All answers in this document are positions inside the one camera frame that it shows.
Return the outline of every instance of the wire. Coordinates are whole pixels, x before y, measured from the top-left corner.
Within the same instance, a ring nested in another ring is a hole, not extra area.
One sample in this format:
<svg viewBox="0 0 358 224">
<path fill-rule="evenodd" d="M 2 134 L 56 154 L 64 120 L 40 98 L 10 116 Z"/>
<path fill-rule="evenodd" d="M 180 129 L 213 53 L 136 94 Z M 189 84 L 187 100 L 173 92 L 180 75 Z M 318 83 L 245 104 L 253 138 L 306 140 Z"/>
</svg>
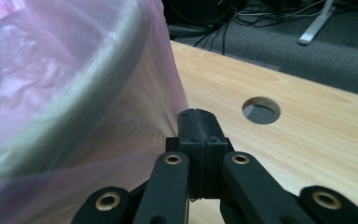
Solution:
<svg viewBox="0 0 358 224">
<path fill-rule="evenodd" d="M 235 21 L 236 23 L 238 23 L 239 25 L 243 25 L 243 26 L 251 26 L 251 25 L 255 26 L 258 22 L 261 22 L 261 21 L 263 21 L 263 20 L 266 20 L 266 19 L 268 19 L 268 18 L 271 17 L 271 16 L 272 16 L 272 14 L 271 14 L 271 15 L 267 15 L 267 16 L 265 16 L 265 17 L 259 16 L 255 21 L 245 21 L 245 20 L 240 19 L 240 18 L 235 18 L 234 21 Z"/>
<path fill-rule="evenodd" d="M 206 44 L 208 43 L 208 39 L 209 39 L 209 37 L 211 37 L 211 35 L 212 35 L 212 32 L 210 32 L 210 33 L 208 34 L 208 36 L 206 37 L 205 42 L 204 42 L 204 44 L 202 45 L 202 49 L 205 48 Z"/>
<path fill-rule="evenodd" d="M 315 16 L 321 14 L 321 12 L 322 11 L 319 10 L 318 12 L 315 12 L 315 13 L 312 13 L 312 14 L 309 14 L 309 15 L 293 15 L 293 17 L 304 17 L 304 18 L 306 18 L 306 17 L 315 17 Z"/>
<path fill-rule="evenodd" d="M 193 45 L 193 47 L 196 47 L 203 39 L 205 39 L 208 35 L 210 35 L 212 32 L 210 32 L 210 33 L 208 33 L 208 34 L 206 34 L 206 35 L 204 35 L 199 41 L 197 41 L 194 45 Z"/>
<path fill-rule="evenodd" d="M 222 40 L 222 54 L 223 55 L 226 54 L 226 33 L 227 33 L 227 29 L 228 29 L 230 22 L 231 22 L 231 20 L 227 21 L 225 32 L 223 32 L 223 40 Z"/>
<path fill-rule="evenodd" d="M 170 5 L 171 9 L 173 10 L 174 13 L 176 13 L 176 15 L 178 15 L 182 20 L 194 23 L 194 24 L 210 24 L 210 23 L 220 23 L 222 20 L 224 21 L 225 16 L 230 13 L 230 11 L 232 12 L 236 12 L 237 9 L 235 7 L 229 7 L 228 9 L 226 9 L 224 12 L 222 12 L 216 19 L 211 20 L 211 21 L 193 21 L 191 19 L 189 19 L 188 17 L 184 16 L 181 12 L 179 12 L 175 6 L 173 5 L 173 3 L 171 2 L 171 0 L 166 0 L 168 2 L 168 4 Z"/>
<path fill-rule="evenodd" d="M 237 13 L 238 16 L 265 16 L 265 15 L 274 15 L 272 12 L 260 12 L 260 13 Z"/>
<path fill-rule="evenodd" d="M 220 29 L 217 30 L 216 35 L 213 37 L 212 41 L 211 41 L 211 46 L 209 47 L 209 51 L 212 50 L 213 48 L 213 42 L 215 41 L 215 39 L 219 36 L 220 33 Z"/>
<path fill-rule="evenodd" d="M 302 12 L 302 11 L 305 11 L 305 10 L 307 10 L 307 9 L 308 9 L 308 8 L 310 8 L 310 7 L 316 6 L 316 5 L 318 5 L 318 4 L 322 3 L 322 2 L 324 2 L 324 0 L 321 0 L 321 1 L 319 1 L 319 2 L 316 2 L 316 3 L 310 4 L 309 6 L 304 7 L 304 8 L 302 8 L 301 10 L 299 10 L 299 11 L 297 11 L 297 12 L 295 12 L 295 13 L 292 13 L 292 14 L 290 14 L 290 15 L 285 15 L 284 17 L 291 17 L 291 16 L 294 16 L 294 15 L 296 15 L 296 14 L 298 14 L 298 13 Z"/>
</svg>

